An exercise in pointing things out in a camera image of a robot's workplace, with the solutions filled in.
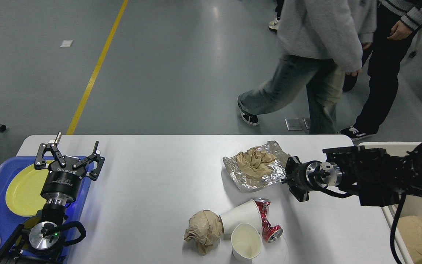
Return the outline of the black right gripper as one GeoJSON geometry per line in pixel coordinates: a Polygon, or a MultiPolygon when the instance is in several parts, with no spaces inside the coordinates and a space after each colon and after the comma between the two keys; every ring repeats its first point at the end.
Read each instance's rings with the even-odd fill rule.
{"type": "Polygon", "coordinates": [[[309,200],[309,192],[315,188],[309,180],[309,174],[320,170],[320,161],[309,161],[301,163],[298,156],[288,157],[285,166],[286,177],[281,181],[288,184],[291,194],[298,202],[309,200]]]}

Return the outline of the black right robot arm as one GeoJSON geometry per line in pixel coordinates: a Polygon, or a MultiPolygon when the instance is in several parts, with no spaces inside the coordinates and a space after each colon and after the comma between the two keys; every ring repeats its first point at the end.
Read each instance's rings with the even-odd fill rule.
{"type": "Polygon", "coordinates": [[[320,191],[337,198],[356,195],[362,206],[398,204],[390,230],[390,249],[395,261],[401,263],[394,235],[406,196],[422,197],[422,142],[404,157],[392,156],[384,148],[364,146],[328,148],[323,153],[325,162],[302,163],[298,157],[289,157],[282,182],[299,202],[306,202],[310,191],[320,191]]]}

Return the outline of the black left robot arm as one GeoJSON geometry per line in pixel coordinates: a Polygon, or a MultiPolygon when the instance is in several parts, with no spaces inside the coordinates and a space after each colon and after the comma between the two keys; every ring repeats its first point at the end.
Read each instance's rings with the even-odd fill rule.
{"type": "Polygon", "coordinates": [[[38,211],[33,227],[19,224],[0,248],[0,264],[62,264],[63,249],[86,237],[83,224],[68,221],[66,210],[77,200],[84,178],[96,181],[105,158],[95,142],[92,153],[84,158],[63,155],[58,149],[62,132],[53,142],[42,143],[37,151],[34,169],[47,169],[41,189],[46,200],[38,211]]]}

